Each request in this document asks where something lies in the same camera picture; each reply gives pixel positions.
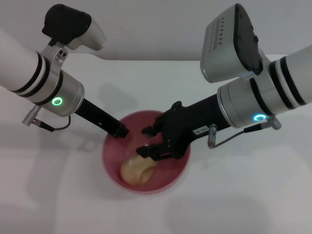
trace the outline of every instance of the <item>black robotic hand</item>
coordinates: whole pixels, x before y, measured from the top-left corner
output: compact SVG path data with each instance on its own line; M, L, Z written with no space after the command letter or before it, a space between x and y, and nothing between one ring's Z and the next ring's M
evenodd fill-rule
M162 143L139 147L136 152L155 161L182 158L192 141L209 133L211 124L215 124L218 130L229 127L219 108L217 95L188 107L183 107L181 101L178 101L171 109L156 117L152 126L141 131L146 137L155 137L161 132Z

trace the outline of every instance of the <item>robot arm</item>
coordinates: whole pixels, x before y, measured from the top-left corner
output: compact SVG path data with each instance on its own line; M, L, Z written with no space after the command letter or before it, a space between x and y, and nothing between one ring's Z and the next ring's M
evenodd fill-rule
M104 46L105 36L94 19L57 4L47 12L42 32L51 41L38 53L0 29L0 85L35 104L23 123L53 131L36 119L44 108L61 117L76 113L114 137L125 137L129 132L125 125L86 100L83 85L61 69L68 56L65 46L76 49L85 45L94 50Z
M142 130L147 137L161 132L163 142L142 146L136 152L154 160L181 158L197 138L209 135L208 146L215 148L220 145L215 144L216 132L228 127L247 127L239 134L279 129L276 115L310 103L312 46L271 62L257 43L241 5L220 14L206 29L200 68L208 82L239 78L191 106L173 104Z

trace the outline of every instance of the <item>table surface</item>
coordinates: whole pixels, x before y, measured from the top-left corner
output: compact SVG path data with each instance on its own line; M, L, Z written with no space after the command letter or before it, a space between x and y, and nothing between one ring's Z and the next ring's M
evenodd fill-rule
M281 56L269 56L277 59ZM116 118L165 111L216 93L197 61L108 61L70 54L63 69L85 97ZM109 180L100 128L72 115L50 133L21 120L32 104L0 92L0 233L310 234L312 105L282 114L282 129L239 136L209 150L192 143L185 174L169 190L137 195ZM63 126L45 110L39 118ZM221 141L237 129L218 133Z

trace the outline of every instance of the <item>dough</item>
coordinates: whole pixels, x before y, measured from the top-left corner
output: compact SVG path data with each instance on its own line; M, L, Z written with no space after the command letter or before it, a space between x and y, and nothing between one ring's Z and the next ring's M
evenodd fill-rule
M147 183L155 172L158 162L150 157L140 155L125 160L120 168L121 178L130 186L140 186Z

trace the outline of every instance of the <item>black stripe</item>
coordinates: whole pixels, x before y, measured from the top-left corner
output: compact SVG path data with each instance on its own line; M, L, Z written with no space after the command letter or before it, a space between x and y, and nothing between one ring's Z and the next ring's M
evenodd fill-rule
M37 52L37 55L38 55L38 65L37 65L37 68L36 68L33 76L30 78L30 80L23 87L21 87L20 89L17 89L17 90L11 90L11 92L13 92L13 93L24 92L26 89L28 89L35 82L35 80L37 79L37 77L40 74L41 67L42 67L42 57L38 52Z
M250 85L252 87L253 90L253 94L255 99L257 100L260 108L263 110L263 112L267 115L267 116L274 116L274 114L269 110L269 108L267 107L267 105L265 104L264 100L262 99L262 96L260 94L257 82L254 80L254 78L250 79Z
M44 71L44 74L42 76L42 79L39 81L37 86L32 91L30 91L27 94L20 95L21 97L28 98L28 97L34 95L43 87L43 85L47 81L49 74L50 74L50 63L49 63L48 59L46 59L45 57L44 57L44 60L45 60L45 71Z
M53 92L51 93L51 95L43 101L34 102L34 104L36 104L38 106L42 106L42 105L48 103L49 101L51 101L56 96L56 94L58 94L60 88L62 87L62 84L63 84L63 71L61 70L59 73L58 83L57 83L55 89L53 90Z
M275 62L271 62L269 65L269 70L270 70L270 75L271 75L271 79L274 83L274 86L279 94L279 96L281 97L282 101L284 102L285 106L290 109L293 110L295 107L292 105L291 101L289 101L281 83L278 80L278 76L277 76L277 71L276 71L276 67L275 67Z
M285 78L285 81L288 84L289 89L291 90L291 93L296 99L296 101L301 105L307 105L306 102L302 99L301 95L299 94L299 91L297 90L296 85L294 84L293 78L288 70L288 66L286 63L286 57L281 58L281 69Z

